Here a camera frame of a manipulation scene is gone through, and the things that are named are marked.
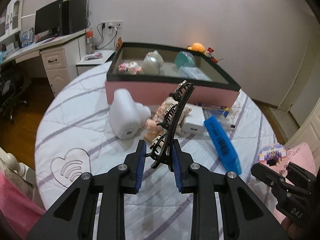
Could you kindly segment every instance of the round table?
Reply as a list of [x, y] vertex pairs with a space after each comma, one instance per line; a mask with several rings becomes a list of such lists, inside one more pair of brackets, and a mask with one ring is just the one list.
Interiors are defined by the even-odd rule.
[[[46, 209], [79, 174], [108, 172], [123, 163], [127, 154], [135, 152], [139, 139], [143, 138], [143, 130], [129, 140], [120, 140], [112, 132], [104, 86], [110, 64], [88, 70], [70, 82], [54, 99], [39, 125], [35, 146], [36, 179]], [[276, 137], [260, 109], [243, 91], [234, 106], [238, 108], [233, 116], [236, 128], [228, 135], [239, 155], [240, 177], [273, 210], [275, 198], [268, 187], [251, 176], [250, 168], [259, 150], [275, 143]], [[209, 137], [186, 134], [176, 138], [195, 162], [225, 174]], [[125, 196], [126, 239], [190, 239], [192, 196], [178, 192], [174, 174], [165, 165], [153, 170], [152, 163], [151, 158], [146, 159], [139, 193]]]

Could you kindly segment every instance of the wifi heart print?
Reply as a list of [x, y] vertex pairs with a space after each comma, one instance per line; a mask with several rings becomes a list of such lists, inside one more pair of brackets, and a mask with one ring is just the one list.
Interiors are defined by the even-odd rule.
[[90, 157], [84, 149], [73, 148], [64, 158], [54, 158], [50, 168], [54, 178], [69, 187], [82, 173], [91, 172]]

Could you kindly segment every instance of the silver pivot bolt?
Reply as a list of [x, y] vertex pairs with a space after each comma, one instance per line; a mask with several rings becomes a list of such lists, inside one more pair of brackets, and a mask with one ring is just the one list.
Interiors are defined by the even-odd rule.
[[235, 172], [233, 172], [233, 171], [229, 171], [229, 172], [227, 173], [227, 175], [228, 175], [228, 177], [231, 178], [231, 179], [234, 179], [234, 178], [237, 176], [237, 174], [236, 174]]
[[128, 168], [128, 166], [125, 165], [125, 164], [120, 164], [120, 165], [118, 166], [118, 170], [120, 170], [120, 171], [125, 171], [127, 168]]
[[86, 179], [90, 179], [90, 177], [91, 177], [91, 175], [88, 172], [85, 172], [85, 173], [81, 174], [81, 179], [86, 180]]
[[191, 163], [190, 168], [193, 170], [197, 170], [200, 168], [200, 165], [198, 163]]

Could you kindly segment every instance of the open storage box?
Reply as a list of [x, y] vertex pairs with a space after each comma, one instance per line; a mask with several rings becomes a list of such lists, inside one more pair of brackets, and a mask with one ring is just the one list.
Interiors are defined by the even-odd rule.
[[[123, 62], [136, 61], [140, 66], [148, 52], [157, 50], [164, 63], [157, 75], [118, 73]], [[207, 80], [197, 80], [179, 76], [179, 68], [174, 60], [180, 51], [190, 52]], [[240, 86], [217, 64], [200, 52], [188, 49], [147, 43], [124, 42], [116, 54], [105, 82], [107, 100], [111, 104], [114, 91], [119, 88], [129, 90], [134, 101], [144, 105], [159, 105], [184, 80], [195, 84], [189, 103], [203, 103], [216, 106], [232, 106], [239, 95]]]

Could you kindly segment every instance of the wall socket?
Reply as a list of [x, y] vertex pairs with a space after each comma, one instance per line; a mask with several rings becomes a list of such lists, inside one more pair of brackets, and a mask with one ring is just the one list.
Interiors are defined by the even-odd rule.
[[115, 32], [115, 29], [108, 29], [108, 26], [112, 26], [114, 28], [118, 28], [121, 29], [122, 25], [123, 25], [123, 21], [102, 21], [101, 23], [105, 23], [106, 24], [106, 29], [108, 30], [108, 34], [112, 34], [113, 32]]

